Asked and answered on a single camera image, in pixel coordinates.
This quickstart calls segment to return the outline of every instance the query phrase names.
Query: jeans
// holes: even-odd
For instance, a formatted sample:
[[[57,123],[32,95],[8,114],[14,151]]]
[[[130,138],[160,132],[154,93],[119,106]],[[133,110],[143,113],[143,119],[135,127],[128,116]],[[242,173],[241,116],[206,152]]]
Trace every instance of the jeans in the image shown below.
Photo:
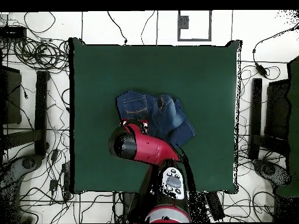
[[[174,148],[182,146],[196,134],[180,101],[168,94],[150,96],[127,91],[116,97],[116,102],[121,119],[147,120],[149,135],[167,141]]]

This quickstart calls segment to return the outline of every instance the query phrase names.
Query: floor tile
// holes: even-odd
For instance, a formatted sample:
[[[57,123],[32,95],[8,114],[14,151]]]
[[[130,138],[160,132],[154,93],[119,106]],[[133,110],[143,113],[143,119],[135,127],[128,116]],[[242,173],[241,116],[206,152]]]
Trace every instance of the floor tile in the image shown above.
[[[114,223],[114,215],[112,215],[113,204],[81,203],[81,221],[82,223]],[[122,205],[116,204],[116,215],[123,213]]]
[[[54,204],[54,205],[43,205],[42,202],[22,202],[21,208],[24,211],[35,213],[39,216],[39,221],[37,224],[76,224],[75,219],[78,222],[78,210],[77,207],[73,203],[67,203],[67,206],[60,205],[60,204]],[[23,213],[23,216],[32,216],[34,218],[33,223],[36,222],[37,217],[34,215],[31,215],[29,213]]]
[[[211,41],[178,41],[178,12],[160,10],[158,19],[158,44],[173,46],[225,46],[231,40],[231,10],[213,10]]]
[[[19,132],[19,131],[9,130],[9,133],[13,133],[13,132]],[[53,154],[51,153],[51,151],[53,149],[59,149],[65,152],[65,154],[63,155],[62,152],[60,152],[57,158],[57,162],[55,163],[54,166],[51,166],[53,169],[50,169],[50,165],[46,163],[47,158],[45,158],[43,159],[41,166],[37,170],[25,175],[20,189],[21,195],[25,195],[33,187],[37,187],[41,189],[44,193],[46,193],[49,190],[51,178],[54,179],[54,176],[56,178],[59,178],[60,171],[62,169],[62,164],[69,161],[69,153],[66,152],[67,150],[64,148],[61,142],[59,143],[59,141],[60,141],[59,134],[53,131],[47,131],[47,142],[50,144],[50,148],[47,150],[47,152],[50,155],[49,161],[51,160],[51,155]],[[34,145],[29,143],[29,144],[12,148],[8,151],[8,154],[9,154],[9,159],[13,158],[17,154],[18,154],[17,157],[27,155],[27,154],[34,154]],[[29,195],[28,197],[24,198],[25,200],[38,200],[43,196],[41,192],[35,189],[33,189],[28,195]]]
[[[112,19],[120,26],[127,45],[154,45],[157,30],[157,11],[109,11]],[[124,44],[119,28],[111,21],[106,11],[84,12],[83,41],[86,44]]]
[[[241,59],[253,61],[252,50],[258,42],[299,22],[299,18],[291,19],[289,16],[282,10],[234,10],[232,38],[243,41]],[[255,60],[289,62],[298,55],[297,29],[260,43],[256,48]]]
[[[87,191],[81,195],[82,202],[113,202],[112,192],[103,191],[103,192],[95,192],[95,191]]]
[[[25,24],[24,16],[26,12],[13,12],[10,16]],[[55,17],[55,23],[48,30],[38,34],[41,38],[67,40],[70,37],[81,38],[82,12],[52,12]],[[49,12],[29,12],[26,16],[28,27],[36,32],[48,29],[54,21]],[[16,21],[9,21],[9,24],[17,24]],[[28,37],[35,39],[35,36],[27,31]]]

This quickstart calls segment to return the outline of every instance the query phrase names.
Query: jeans pocket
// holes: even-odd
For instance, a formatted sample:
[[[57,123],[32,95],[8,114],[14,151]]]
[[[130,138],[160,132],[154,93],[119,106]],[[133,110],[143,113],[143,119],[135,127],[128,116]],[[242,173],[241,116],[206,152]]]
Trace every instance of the jeans pocket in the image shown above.
[[[124,99],[123,104],[126,109],[127,118],[144,120],[149,116],[145,95]]]

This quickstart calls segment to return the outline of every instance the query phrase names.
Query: green mat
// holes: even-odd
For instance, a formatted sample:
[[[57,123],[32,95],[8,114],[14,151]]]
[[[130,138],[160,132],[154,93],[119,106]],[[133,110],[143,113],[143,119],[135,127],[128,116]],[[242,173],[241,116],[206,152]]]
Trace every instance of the green mat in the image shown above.
[[[182,147],[197,190],[235,191],[239,41],[227,47],[85,45],[76,38],[72,43],[75,192],[139,190],[148,165],[112,157],[107,146],[119,125],[116,97],[127,90],[180,99],[197,133]]]

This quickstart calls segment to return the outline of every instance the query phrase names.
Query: power strip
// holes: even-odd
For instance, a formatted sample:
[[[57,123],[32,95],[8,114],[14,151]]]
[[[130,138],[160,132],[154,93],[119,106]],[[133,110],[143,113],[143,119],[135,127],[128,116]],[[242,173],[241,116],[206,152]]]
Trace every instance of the power strip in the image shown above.
[[[20,26],[0,26],[0,39],[25,40],[27,29]]]

